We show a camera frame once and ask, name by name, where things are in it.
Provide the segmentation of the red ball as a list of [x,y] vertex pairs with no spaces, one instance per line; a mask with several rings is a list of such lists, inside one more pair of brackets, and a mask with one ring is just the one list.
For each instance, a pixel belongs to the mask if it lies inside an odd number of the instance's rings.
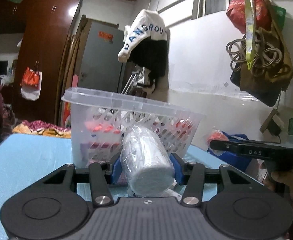
[[219,129],[213,130],[207,137],[207,145],[209,146],[212,140],[228,141],[225,133]]

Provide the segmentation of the clear white roll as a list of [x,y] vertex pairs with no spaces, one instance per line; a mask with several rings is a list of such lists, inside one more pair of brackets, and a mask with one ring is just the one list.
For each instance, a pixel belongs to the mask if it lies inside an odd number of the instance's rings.
[[139,197],[159,197],[174,182],[175,170],[159,136],[142,125],[128,127],[120,161],[131,191]]

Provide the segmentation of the purple plastic packet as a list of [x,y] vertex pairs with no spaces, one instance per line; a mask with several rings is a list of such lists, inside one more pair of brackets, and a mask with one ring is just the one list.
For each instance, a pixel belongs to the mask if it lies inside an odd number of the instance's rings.
[[80,144],[81,162],[88,166],[97,161],[109,161],[115,154],[118,153],[120,143],[98,143],[89,142]]

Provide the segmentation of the brown hanging bag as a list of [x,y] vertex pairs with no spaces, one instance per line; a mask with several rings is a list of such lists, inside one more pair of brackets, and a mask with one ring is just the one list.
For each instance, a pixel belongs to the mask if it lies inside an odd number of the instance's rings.
[[270,0],[255,0],[255,54],[249,67],[246,62],[246,38],[226,45],[232,74],[230,81],[265,105],[275,105],[293,77],[293,65],[285,44],[276,9]]

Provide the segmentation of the red and white packet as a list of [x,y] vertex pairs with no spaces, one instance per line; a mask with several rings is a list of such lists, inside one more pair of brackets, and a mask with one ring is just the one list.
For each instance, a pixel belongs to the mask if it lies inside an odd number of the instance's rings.
[[102,124],[97,124],[95,121],[85,121],[84,124],[86,129],[92,133],[120,133],[119,129],[116,129],[113,125],[110,125],[106,122]]

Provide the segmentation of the translucent white plastic basket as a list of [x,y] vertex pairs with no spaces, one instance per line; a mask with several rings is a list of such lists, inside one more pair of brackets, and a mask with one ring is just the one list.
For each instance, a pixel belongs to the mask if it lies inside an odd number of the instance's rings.
[[[152,130],[168,153],[183,157],[204,118],[202,114],[170,103],[80,87],[68,88],[61,99],[70,105],[72,155],[77,168],[87,167],[80,160],[80,144],[119,142],[119,153],[124,133],[132,125]],[[92,133],[86,129],[85,121],[106,122],[120,133]]]

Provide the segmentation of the orange white hanging bag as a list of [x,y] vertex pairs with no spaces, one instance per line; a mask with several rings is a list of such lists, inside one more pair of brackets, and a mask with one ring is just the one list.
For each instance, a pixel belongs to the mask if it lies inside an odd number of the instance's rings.
[[22,98],[29,101],[36,101],[40,97],[42,72],[38,70],[39,64],[36,61],[33,68],[26,68],[20,84]]

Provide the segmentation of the black hanging garment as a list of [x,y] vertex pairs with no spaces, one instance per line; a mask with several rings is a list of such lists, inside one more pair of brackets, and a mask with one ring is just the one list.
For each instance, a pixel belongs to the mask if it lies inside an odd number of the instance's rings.
[[146,93],[152,94],[159,79],[166,74],[168,41],[152,40],[148,37],[133,48],[128,61],[149,71],[148,74],[144,74],[145,84],[142,84],[141,81],[138,83],[142,85],[142,89]]

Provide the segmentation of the grey metal door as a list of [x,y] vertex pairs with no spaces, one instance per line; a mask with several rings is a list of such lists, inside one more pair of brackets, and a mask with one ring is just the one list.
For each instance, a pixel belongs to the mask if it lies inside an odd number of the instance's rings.
[[88,23],[78,87],[117,93],[123,80],[118,53],[123,47],[124,32],[105,22],[89,19]]

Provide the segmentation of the white hanging shirt blue letters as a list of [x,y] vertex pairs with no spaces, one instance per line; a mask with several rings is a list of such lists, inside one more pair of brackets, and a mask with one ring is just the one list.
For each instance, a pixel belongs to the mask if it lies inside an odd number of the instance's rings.
[[127,32],[123,48],[118,53],[118,61],[126,63],[133,49],[146,38],[166,41],[167,33],[164,20],[157,11],[142,9]]

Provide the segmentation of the dark red wooden wardrobe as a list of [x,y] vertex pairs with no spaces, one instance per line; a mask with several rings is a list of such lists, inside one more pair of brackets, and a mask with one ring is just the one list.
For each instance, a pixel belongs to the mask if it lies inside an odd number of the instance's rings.
[[[57,124],[66,51],[81,0],[0,0],[0,34],[22,33],[11,100],[16,118]],[[26,68],[42,73],[40,96],[24,99],[21,81]]]

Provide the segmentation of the wall power adapter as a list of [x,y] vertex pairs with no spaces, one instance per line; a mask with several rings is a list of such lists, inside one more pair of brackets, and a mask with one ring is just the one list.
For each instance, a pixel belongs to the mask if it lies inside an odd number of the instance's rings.
[[262,123],[259,130],[261,133],[268,131],[274,137],[277,137],[281,134],[281,132],[284,130],[284,122],[279,117],[279,112],[277,109],[273,109],[271,111],[266,120]]

